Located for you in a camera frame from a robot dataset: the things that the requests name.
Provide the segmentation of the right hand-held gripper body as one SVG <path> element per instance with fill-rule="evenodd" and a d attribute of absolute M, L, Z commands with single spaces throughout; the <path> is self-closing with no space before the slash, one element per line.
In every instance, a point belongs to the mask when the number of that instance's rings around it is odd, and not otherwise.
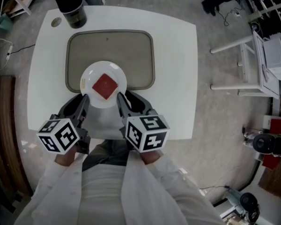
<path fill-rule="evenodd" d="M 164 116 L 149 108 L 144 113 L 119 109 L 123 127 L 123 138 L 138 152 L 150 152 L 162 149 L 168 139 L 170 127 Z"/>

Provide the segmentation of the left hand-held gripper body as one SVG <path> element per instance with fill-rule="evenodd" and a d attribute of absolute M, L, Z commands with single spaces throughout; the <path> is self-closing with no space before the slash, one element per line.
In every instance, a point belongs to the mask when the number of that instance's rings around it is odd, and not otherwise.
<path fill-rule="evenodd" d="M 86 113 L 73 118 L 51 115 L 37 133 L 37 137 L 49 153 L 66 154 L 73 146 L 81 154 L 89 154 L 90 136 L 83 129 Z"/>

